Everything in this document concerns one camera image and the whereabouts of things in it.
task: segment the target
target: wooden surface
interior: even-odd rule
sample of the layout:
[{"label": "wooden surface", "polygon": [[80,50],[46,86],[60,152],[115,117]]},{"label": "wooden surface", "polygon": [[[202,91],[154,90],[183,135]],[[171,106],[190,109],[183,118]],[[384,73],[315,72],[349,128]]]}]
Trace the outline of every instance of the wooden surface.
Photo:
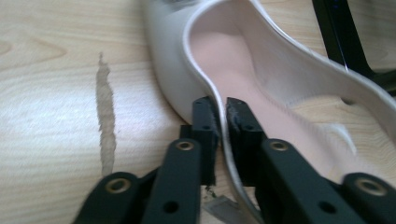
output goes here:
[{"label": "wooden surface", "polygon": [[[309,0],[262,3],[287,34],[325,55]],[[395,2],[350,4],[371,66],[395,68]],[[70,223],[103,175],[141,176],[161,164],[183,120],[157,86],[144,30],[138,0],[0,3],[0,223]],[[295,110],[319,125],[345,124],[396,186],[394,145],[364,108],[327,98]],[[217,166],[214,190],[230,195],[221,156]],[[202,223],[219,222],[203,212]]]}]

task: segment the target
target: shoe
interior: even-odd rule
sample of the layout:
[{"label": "shoe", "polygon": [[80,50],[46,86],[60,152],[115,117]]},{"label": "shoe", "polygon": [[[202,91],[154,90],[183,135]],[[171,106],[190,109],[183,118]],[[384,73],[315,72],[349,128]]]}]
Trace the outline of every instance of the shoe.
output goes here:
[{"label": "shoe", "polygon": [[396,144],[396,103],[359,74],[286,35],[256,0],[145,0],[147,34],[161,90],[191,121],[194,100],[217,104],[230,186],[252,222],[262,222],[246,195],[230,147],[225,99],[247,102],[267,135],[293,143],[324,176],[365,172],[387,179],[357,159],[350,145],[295,114],[310,97],[336,95],[365,106]]}]

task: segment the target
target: brown stain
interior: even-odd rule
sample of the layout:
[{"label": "brown stain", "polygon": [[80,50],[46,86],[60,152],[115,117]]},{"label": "brown stain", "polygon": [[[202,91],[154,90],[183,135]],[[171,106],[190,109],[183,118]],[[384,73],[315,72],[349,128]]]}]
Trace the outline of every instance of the brown stain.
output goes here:
[{"label": "brown stain", "polygon": [[113,90],[108,84],[107,77],[110,69],[103,62],[103,54],[99,58],[99,70],[96,73],[96,108],[99,120],[100,155],[102,161],[102,176],[110,175],[114,166],[114,151],[117,142],[114,134],[115,115],[113,107]]}]

